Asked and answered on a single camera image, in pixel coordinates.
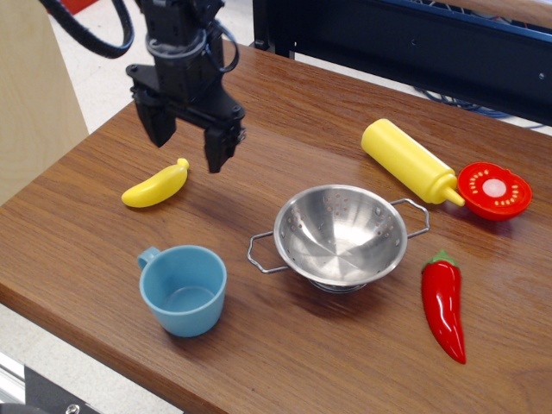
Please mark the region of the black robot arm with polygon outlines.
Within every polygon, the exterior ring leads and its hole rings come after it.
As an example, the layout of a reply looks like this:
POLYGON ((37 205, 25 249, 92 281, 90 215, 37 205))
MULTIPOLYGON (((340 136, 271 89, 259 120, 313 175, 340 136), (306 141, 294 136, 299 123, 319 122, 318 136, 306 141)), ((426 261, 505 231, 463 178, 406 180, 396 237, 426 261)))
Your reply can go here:
POLYGON ((162 147, 181 119, 204 130, 204 151, 211 173, 219 173, 244 139, 245 110, 223 87, 223 39, 233 35, 217 20, 221 1, 142 1, 146 47, 151 66, 131 65, 135 107, 150 141, 162 147))

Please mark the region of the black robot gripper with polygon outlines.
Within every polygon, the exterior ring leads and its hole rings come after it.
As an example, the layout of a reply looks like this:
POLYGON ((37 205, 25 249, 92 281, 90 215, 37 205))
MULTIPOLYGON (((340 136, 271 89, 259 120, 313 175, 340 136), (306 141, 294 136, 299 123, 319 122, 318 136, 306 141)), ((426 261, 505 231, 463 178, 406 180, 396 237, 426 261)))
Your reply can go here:
POLYGON ((171 45, 148 35, 152 66, 131 65, 127 74, 138 117, 150 141, 163 147, 182 119, 204 129, 204 151, 211 173, 219 173, 244 136, 245 110, 223 88, 223 75, 239 61, 239 50, 225 62, 221 34, 197 34, 191 43, 171 45))

